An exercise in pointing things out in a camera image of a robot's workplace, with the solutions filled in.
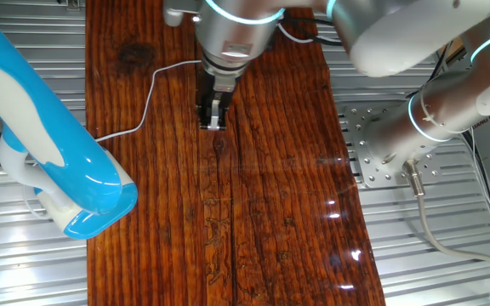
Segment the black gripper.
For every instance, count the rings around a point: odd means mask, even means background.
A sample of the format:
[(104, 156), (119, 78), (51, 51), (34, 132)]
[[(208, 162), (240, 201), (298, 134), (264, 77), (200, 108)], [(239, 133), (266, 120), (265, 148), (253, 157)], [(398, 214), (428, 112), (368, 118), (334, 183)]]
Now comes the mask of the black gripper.
[(202, 70), (197, 85), (196, 106), (200, 128), (226, 130), (226, 113), (235, 93), (235, 78)]

